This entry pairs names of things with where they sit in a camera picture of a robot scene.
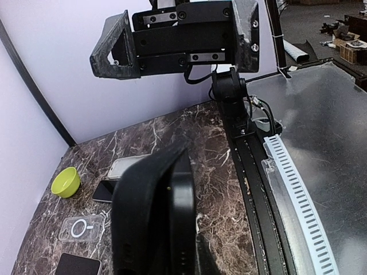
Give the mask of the black phone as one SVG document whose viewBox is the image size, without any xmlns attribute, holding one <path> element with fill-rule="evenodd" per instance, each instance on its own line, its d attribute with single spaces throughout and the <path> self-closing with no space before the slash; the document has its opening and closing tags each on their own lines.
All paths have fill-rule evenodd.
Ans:
<svg viewBox="0 0 367 275">
<path fill-rule="evenodd" d="M 169 191 L 171 274 L 194 274 L 196 197 L 188 150 L 174 163 Z"/>
</svg>

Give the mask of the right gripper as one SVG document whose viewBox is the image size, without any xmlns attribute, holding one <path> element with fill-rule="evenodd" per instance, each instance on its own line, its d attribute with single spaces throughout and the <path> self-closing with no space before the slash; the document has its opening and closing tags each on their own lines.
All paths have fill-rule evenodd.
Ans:
<svg viewBox="0 0 367 275">
<path fill-rule="evenodd" d="M 127 10 L 105 20 L 89 58 L 94 76 L 133 79 L 234 62 L 240 73 L 259 71 L 257 1 L 180 3 L 135 13 L 132 25 Z"/>
</svg>

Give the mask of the white silicone phone case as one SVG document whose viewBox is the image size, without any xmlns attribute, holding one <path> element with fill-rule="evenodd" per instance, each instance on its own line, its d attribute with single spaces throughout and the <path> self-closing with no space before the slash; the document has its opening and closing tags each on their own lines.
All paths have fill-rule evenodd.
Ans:
<svg viewBox="0 0 367 275">
<path fill-rule="evenodd" d="M 147 156 L 149 156 L 149 154 L 139 156 L 129 156 L 115 160 L 107 174 L 107 179 L 109 180 L 119 179 L 122 176 L 122 174 L 126 171 L 126 169 L 128 169 L 130 166 L 134 165 L 136 162 L 144 159 Z"/>
</svg>

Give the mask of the clear magsafe phone case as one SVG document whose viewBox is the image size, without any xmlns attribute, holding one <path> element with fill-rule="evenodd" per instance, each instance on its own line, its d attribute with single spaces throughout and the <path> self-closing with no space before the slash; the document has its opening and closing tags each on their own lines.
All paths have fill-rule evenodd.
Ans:
<svg viewBox="0 0 367 275">
<path fill-rule="evenodd" d="M 61 242 L 97 242 L 103 225 L 102 215 L 68 217 L 62 222 L 58 239 Z"/>
</svg>

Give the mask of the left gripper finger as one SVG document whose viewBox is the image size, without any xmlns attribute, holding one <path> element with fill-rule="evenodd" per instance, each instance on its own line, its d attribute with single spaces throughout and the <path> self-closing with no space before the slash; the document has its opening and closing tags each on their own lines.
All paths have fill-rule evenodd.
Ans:
<svg viewBox="0 0 367 275">
<path fill-rule="evenodd" d="M 196 236 L 196 274 L 220 275 L 215 258 L 210 252 L 209 243 L 202 234 Z"/>
</svg>

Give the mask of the black silicone phone case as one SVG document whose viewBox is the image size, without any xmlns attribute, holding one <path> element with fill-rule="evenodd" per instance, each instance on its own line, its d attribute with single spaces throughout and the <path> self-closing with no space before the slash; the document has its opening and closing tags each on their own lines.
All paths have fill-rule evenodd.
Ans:
<svg viewBox="0 0 367 275">
<path fill-rule="evenodd" d="M 188 150 L 171 145 L 129 167 L 112 196 L 114 274 L 171 274 L 169 191 L 174 163 Z"/>
</svg>

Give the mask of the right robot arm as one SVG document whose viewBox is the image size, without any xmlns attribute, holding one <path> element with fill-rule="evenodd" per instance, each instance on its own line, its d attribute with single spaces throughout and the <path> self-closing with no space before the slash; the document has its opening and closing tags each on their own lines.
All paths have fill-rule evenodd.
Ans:
<svg viewBox="0 0 367 275">
<path fill-rule="evenodd" d="M 248 97 L 241 73 L 259 70 L 259 5 L 256 1 L 175 1 L 105 20 L 89 58 L 93 74 L 118 80 L 182 73 L 190 85 L 195 65 L 228 64 L 226 72 L 212 72 L 211 92 L 233 120 L 249 119 Z"/>
</svg>

